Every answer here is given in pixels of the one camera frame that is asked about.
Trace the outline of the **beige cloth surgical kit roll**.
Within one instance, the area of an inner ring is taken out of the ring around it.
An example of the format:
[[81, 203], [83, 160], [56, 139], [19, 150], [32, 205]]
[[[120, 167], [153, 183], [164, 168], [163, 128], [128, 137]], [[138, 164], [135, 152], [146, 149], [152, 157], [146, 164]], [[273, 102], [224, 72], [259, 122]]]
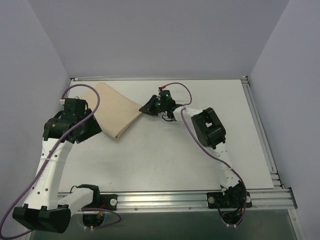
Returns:
[[106, 83], [99, 82], [94, 89], [100, 104], [94, 113], [100, 128], [110, 138], [118, 139], [141, 116], [141, 105], [125, 97]]

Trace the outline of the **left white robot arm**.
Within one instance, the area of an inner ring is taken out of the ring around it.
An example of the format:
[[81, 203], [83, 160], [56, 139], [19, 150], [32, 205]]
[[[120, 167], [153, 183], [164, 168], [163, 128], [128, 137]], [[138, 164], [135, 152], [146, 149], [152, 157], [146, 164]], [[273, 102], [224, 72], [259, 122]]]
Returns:
[[72, 215], [83, 207], [100, 206], [99, 187], [81, 184], [65, 200], [58, 199], [59, 185], [67, 157], [79, 144], [102, 130], [84, 99], [65, 98], [63, 110], [44, 125], [37, 180], [22, 206], [13, 209], [12, 217], [29, 230], [64, 233]]

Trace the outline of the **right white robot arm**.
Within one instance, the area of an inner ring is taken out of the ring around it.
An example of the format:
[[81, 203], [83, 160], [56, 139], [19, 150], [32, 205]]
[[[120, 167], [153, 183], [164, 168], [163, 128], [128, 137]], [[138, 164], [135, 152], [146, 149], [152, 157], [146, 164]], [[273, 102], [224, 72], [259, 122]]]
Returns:
[[171, 97], [165, 100], [153, 95], [139, 111], [150, 116], [165, 114], [167, 122], [176, 122], [178, 115], [196, 144], [210, 158], [217, 161], [222, 200], [227, 206], [234, 206], [240, 197], [247, 198], [246, 185], [232, 166], [226, 144], [226, 129], [218, 115], [209, 107], [203, 110], [178, 104]]

